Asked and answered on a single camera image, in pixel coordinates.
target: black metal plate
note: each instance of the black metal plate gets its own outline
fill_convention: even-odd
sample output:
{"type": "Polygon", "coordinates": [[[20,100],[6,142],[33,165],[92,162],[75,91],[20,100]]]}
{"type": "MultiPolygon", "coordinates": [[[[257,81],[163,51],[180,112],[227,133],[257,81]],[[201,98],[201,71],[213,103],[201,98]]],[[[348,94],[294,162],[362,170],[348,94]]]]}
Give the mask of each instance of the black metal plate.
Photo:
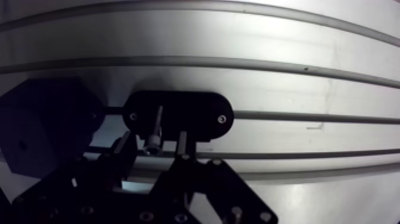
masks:
{"type": "Polygon", "coordinates": [[[177,141],[179,133],[188,132],[192,141],[208,142],[229,131],[233,110],[229,101],[212,92],[140,91],[125,103],[123,119],[126,126],[140,138],[147,138],[154,128],[159,106],[163,106],[162,138],[177,141]],[[225,116],[224,123],[218,117],[225,116]]]}

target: mounting hole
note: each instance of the mounting hole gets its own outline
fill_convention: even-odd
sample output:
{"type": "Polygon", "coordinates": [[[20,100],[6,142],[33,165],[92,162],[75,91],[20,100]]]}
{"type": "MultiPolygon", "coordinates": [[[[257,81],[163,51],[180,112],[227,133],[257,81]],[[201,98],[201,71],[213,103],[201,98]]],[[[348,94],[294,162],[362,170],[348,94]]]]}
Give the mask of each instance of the mounting hole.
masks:
{"type": "Polygon", "coordinates": [[[18,146],[20,147],[20,150],[21,150],[21,151],[26,151],[26,150],[28,150],[28,146],[27,146],[26,143],[23,142],[23,141],[19,141],[19,142],[18,142],[18,146]]]}
{"type": "Polygon", "coordinates": [[[129,118],[132,121],[136,121],[138,119],[138,115],[136,113],[129,114],[129,118]]]}
{"type": "Polygon", "coordinates": [[[144,211],[139,214],[139,219],[143,222],[151,222],[154,219],[154,214],[150,211],[144,211]]]}
{"type": "Polygon", "coordinates": [[[175,216],[175,221],[177,223],[184,223],[186,221],[188,221],[188,216],[182,213],[179,213],[175,216]]]}

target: silver screw head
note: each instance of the silver screw head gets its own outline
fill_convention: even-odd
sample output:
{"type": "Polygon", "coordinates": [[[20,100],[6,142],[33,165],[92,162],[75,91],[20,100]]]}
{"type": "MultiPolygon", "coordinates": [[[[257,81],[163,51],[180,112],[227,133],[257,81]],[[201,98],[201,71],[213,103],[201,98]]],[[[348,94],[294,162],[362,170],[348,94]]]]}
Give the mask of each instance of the silver screw head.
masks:
{"type": "Polygon", "coordinates": [[[221,165],[222,161],[221,160],[213,160],[212,163],[216,166],[221,165]]]}
{"type": "Polygon", "coordinates": [[[138,119],[138,115],[136,113],[132,113],[132,114],[129,114],[129,118],[133,121],[136,121],[138,119]]]}
{"type": "Polygon", "coordinates": [[[269,222],[271,220],[272,216],[270,213],[268,212],[262,212],[260,214],[260,219],[264,222],[269,222]]]}
{"type": "Polygon", "coordinates": [[[219,115],[218,116],[218,123],[224,124],[226,122],[226,116],[225,115],[219,115]]]}

